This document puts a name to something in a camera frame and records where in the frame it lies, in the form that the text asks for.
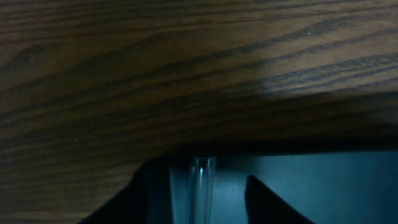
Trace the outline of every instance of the wooden surface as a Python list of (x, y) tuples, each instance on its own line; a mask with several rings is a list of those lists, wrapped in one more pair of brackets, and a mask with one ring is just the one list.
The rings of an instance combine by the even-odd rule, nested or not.
[(177, 144), (395, 135), (395, 0), (0, 0), (0, 223), (75, 223)]

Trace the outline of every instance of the wood grain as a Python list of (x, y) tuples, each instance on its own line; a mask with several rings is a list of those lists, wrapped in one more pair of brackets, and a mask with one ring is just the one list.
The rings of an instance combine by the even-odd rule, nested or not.
[(0, 0), (0, 223), (193, 141), (397, 136), (393, 0)]

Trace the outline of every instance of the brown wood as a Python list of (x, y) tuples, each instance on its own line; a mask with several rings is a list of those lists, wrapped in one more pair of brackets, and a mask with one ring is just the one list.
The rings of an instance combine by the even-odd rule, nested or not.
[(170, 147), (396, 136), (395, 0), (0, 0), (0, 223), (75, 223)]

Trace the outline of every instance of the wooden table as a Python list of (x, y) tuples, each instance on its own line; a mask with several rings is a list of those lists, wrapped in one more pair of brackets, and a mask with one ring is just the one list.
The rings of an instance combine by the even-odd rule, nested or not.
[(394, 0), (0, 0), (0, 223), (193, 141), (396, 136)]

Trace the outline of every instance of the clear plastic tube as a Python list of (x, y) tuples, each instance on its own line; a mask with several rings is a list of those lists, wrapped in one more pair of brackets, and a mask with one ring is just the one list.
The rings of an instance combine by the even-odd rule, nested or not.
[(189, 178), (188, 224), (210, 223), (215, 165), (215, 157), (197, 157), (192, 160)]

